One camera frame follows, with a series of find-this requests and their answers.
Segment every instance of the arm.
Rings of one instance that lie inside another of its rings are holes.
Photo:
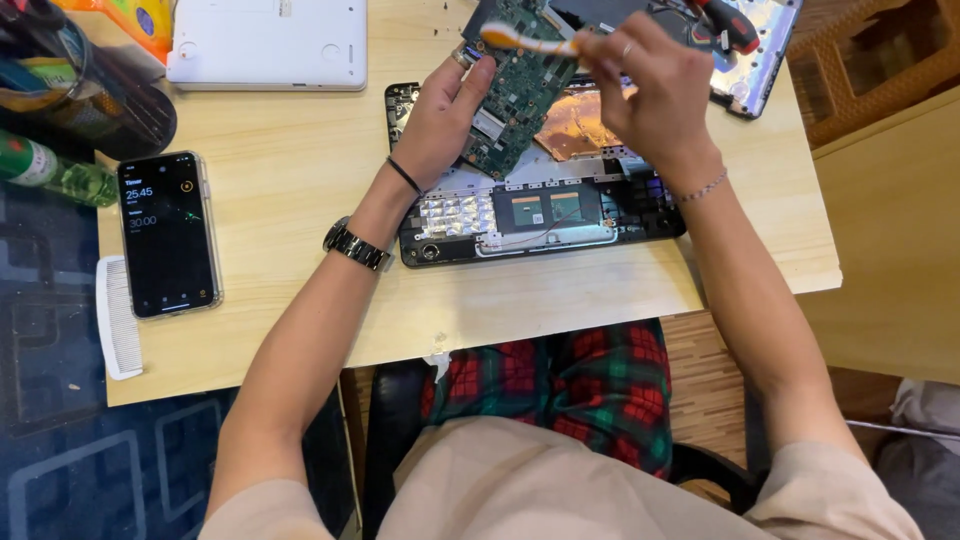
[[[705,121],[712,58],[682,47],[635,13],[608,37],[578,35],[600,86],[603,122],[651,161],[677,197],[724,172]],[[621,70],[637,85],[624,99]],[[810,326],[729,181],[681,203],[710,310],[756,389],[770,446],[826,442],[866,462],[833,397]]]
[[[484,59],[461,84],[463,67],[447,59],[423,83],[393,152],[421,188],[436,184],[456,160],[493,70],[492,59]],[[388,249],[416,195],[385,164],[350,217],[348,230]],[[207,518],[261,481],[306,484],[300,440],[337,381],[375,285],[372,270],[331,251],[276,321],[220,430]]]

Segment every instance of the black chair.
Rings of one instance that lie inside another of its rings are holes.
[[[420,435],[420,391],[433,368],[420,358],[381,364],[373,376],[367,426],[366,475],[363,494],[363,537],[373,540],[394,501],[394,471]],[[712,481],[730,494],[732,511],[742,515],[756,502],[762,485],[722,455],[692,445],[674,443],[668,481]]]

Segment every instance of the bottle label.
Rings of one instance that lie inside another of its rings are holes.
[[[57,155],[28,138],[6,134],[0,147],[0,180],[14,184],[44,185],[57,174]]]

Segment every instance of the smartphone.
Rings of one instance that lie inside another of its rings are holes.
[[[123,161],[117,181],[133,315],[151,319],[218,306],[223,295],[200,156]]]

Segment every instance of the green glass bottle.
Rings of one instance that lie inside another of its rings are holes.
[[[45,187],[85,205],[107,207],[117,202],[116,175],[103,165],[58,158],[46,146],[3,130],[0,180]]]

